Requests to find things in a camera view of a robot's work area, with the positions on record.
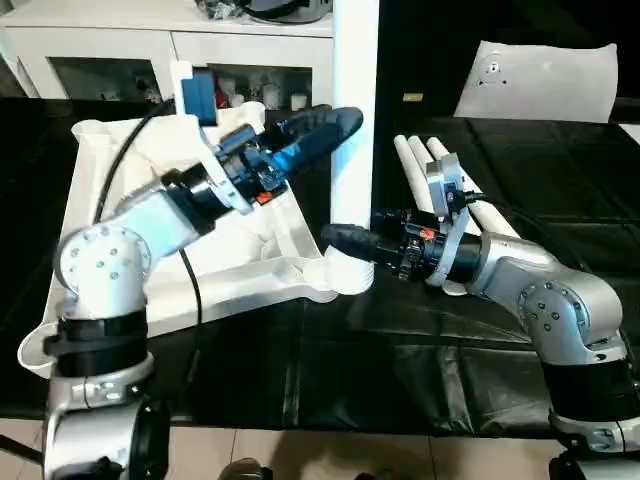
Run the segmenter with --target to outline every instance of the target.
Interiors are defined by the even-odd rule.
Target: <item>black tablecloth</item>
[[[144,106],[2,100],[5,281],[0,414],[41,417],[46,382],[15,359],[41,320],[80,120],[139,116]],[[414,206],[395,133],[438,136],[489,195],[561,231],[624,304],[640,346],[640,147],[614,125],[412,120],[377,136],[374,206]],[[292,185],[318,240],[329,219],[329,163]],[[545,244],[517,219],[516,229]],[[501,308],[452,298],[378,270],[373,287],[329,304],[299,299],[207,324],[193,388],[182,379],[193,330],[153,338],[157,387],[177,423],[245,428],[544,437],[542,372],[527,336]]]

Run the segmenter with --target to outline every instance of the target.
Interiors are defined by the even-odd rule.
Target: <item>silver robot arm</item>
[[[170,415],[149,391],[146,279],[230,210],[248,213],[280,195],[291,172],[326,158],[361,124],[358,109],[341,108],[312,110],[260,135],[245,125],[207,144],[210,155],[190,169],[166,173],[111,217],[63,239],[54,264],[67,294],[57,334],[44,344],[56,359],[45,480],[164,478]]]
[[[549,421],[568,449],[550,464],[552,479],[640,478],[640,396],[619,331],[617,294],[535,243],[489,232],[462,234],[468,212],[458,159],[451,154],[434,164],[427,179],[435,215],[378,211],[373,232],[328,225],[323,237],[401,279],[464,283],[467,292],[519,320],[542,363]]]

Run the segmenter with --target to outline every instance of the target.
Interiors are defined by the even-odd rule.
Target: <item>white plastic rod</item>
[[[411,149],[411,152],[413,153],[413,157],[418,165],[418,170],[419,170],[420,179],[421,179],[420,183],[422,184],[420,186],[420,189],[422,191],[425,191],[427,197],[429,198],[429,210],[425,210],[425,211],[433,213],[433,203],[431,202],[431,195],[429,195],[429,184],[427,183],[427,178],[425,176],[427,163],[433,162],[433,157],[431,157],[431,155],[429,154],[429,151],[427,150],[427,147],[424,146],[424,143],[422,143],[422,140],[420,140],[419,137],[414,135],[409,138],[408,142],[405,140],[405,143],[407,143],[407,146]],[[406,169],[405,169],[405,174],[407,175],[407,178],[408,178],[409,173],[407,173]],[[416,199],[416,203],[417,203],[418,197],[416,196],[415,191],[413,192],[413,196]],[[419,204],[418,204],[418,208],[420,210],[424,210],[422,207],[420,207]],[[472,218],[469,219],[469,223],[467,224],[467,228],[465,229],[465,231],[473,235],[480,235],[482,233],[480,228],[478,228],[478,225],[476,225],[476,222],[474,222]]]
[[[423,212],[433,213],[433,203],[431,202],[431,195],[429,195],[427,179],[424,176],[423,170],[420,168],[418,159],[411,151],[409,142],[407,142],[404,135],[398,135],[393,139],[393,144],[396,146],[404,174],[407,177],[411,193],[413,193],[413,198],[416,201],[418,209]]]
[[[449,151],[442,145],[442,142],[435,137],[431,137],[427,140],[427,147],[436,160],[441,159],[445,155],[449,154]],[[476,193],[482,193],[482,190],[476,185],[473,179],[462,169],[462,175],[464,176],[464,189],[465,191],[474,191]],[[485,230],[493,233],[500,233],[502,235],[508,235],[510,237],[520,238],[518,232],[516,232],[511,224],[502,216],[496,207],[486,202],[474,202],[469,205],[471,213],[478,219],[480,224]]]
[[[333,6],[333,106],[358,107],[364,124],[333,156],[331,222],[369,227],[376,106],[379,0],[338,0]],[[331,288],[358,294],[373,283],[373,264],[329,247]]]

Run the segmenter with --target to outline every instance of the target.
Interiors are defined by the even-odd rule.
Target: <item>white tray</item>
[[[263,129],[261,104],[249,102],[218,114],[220,126],[206,129],[212,144],[243,123]],[[61,236],[91,222],[106,171],[137,122],[87,120],[74,125],[79,148]],[[147,125],[114,178],[105,214],[155,175],[193,165],[202,148],[196,128],[195,117],[177,115],[156,118]],[[227,214],[213,232],[186,251],[198,277],[205,321],[294,298],[328,302],[337,296],[326,283],[322,256],[290,189],[246,216]],[[193,288],[177,254],[158,263],[145,292],[150,337],[195,324]],[[52,359],[42,352],[42,341],[55,333],[55,306],[64,294],[64,287],[52,276],[42,322],[18,349],[20,364],[45,378]]]

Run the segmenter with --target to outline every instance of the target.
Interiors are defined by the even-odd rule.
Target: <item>red label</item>
[[[420,238],[422,238],[425,242],[433,240],[435,236],[436,232],[429,228],[423,228],[422,230],[420,230]]]

